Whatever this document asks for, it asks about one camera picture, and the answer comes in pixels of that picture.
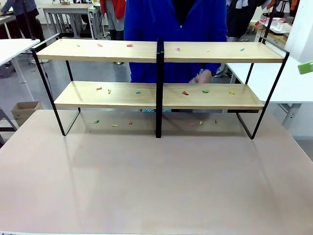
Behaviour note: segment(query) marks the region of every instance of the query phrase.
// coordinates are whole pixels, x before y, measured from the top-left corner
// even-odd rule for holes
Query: black pants
[[[30,27],[30,30],[31,30],[33,36],[36,39],[39,39],[41,42],[43,42],[45,40],[43,28],[41,27],[40,21],[38,19],[36,19],[37,15],[39,15],[37,9],[28,12],[29,27]],[[20,30],[22,31],[24,37],[31,39],[31,34],[30,34],[29,28],[27,26],[27,21],[26,21],[25,15],[22,14],[22,15],[16,16],[16,22],[18,23],[18,26],[19,26]],[[38,48],[38,50],[42,50],[46,46],[47,46],[46,44],[43,44]]]

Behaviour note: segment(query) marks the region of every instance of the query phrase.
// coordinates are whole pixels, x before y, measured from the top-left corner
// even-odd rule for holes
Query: black shirt
[[[173,0],[176,16],[182,25],[196,0]]]

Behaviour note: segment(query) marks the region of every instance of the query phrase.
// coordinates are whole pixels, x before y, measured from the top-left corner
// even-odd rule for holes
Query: person in red jacket
[[[111,40],[124,40],[125,0],[100,0],[103,14],[107,13]]]

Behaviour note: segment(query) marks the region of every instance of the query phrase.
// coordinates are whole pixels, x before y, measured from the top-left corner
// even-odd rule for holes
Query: person in blue hoodie
[[[127,0],[127,41],[226,42],[226,0]],[[165,63],[165,83],[208,83],[220,64]],[[131,82],[156,83],[157,65],[130,63]]]

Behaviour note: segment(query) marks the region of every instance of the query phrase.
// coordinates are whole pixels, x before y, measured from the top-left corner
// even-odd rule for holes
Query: shelf board
[[[156,108],[156,85],[125,82],[74,81],[55,100],[57,107]]]
[[[59,39],[39,51],[37,56],[47,60],[156,63],[157,43]]]
[[[127,47],[128,44],[133,44],[133,47]],[[164,50],[165,62],[281,63],[283,61],[281,55],[262,43],[165,42]],[[39,59],[48,60],[156,63],[157,43],[59,39],[39,51],[37,56]]]
[[[163,90],[163,106],[167,109],[261,110],[264,107],[244,84],[164,84]]]
[[[281,63],[262,43],[165,42],[164,61],[180,63]]]
[[[56,99],[57,107],[156,108],[156,85],[121,82],[71,82]],[[243,84],[164,84],[164,109],[261,110],[263,103]]]

